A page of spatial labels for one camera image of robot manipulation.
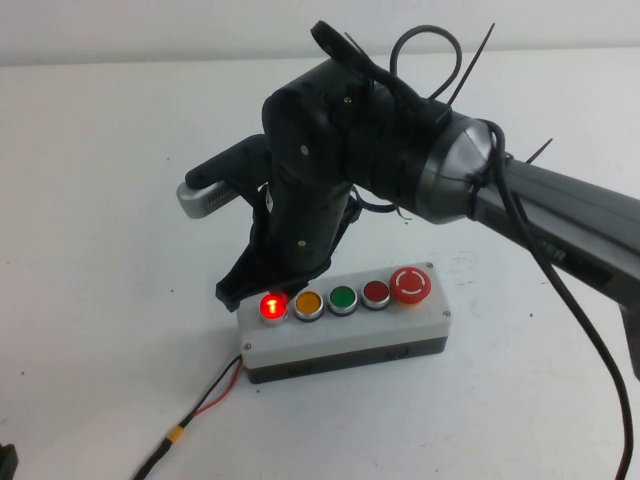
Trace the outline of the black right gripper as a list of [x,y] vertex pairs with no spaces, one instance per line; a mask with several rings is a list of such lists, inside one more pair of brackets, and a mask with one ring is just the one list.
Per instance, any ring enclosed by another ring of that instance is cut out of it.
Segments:
[[368,84],[327,60],[270,95],[262,125],[271,152],[272,209],[256,208],[249,243],[216,285],[229,312],[259,293],[298,294],[331,265],[361,206],[349,196],[348,137]]

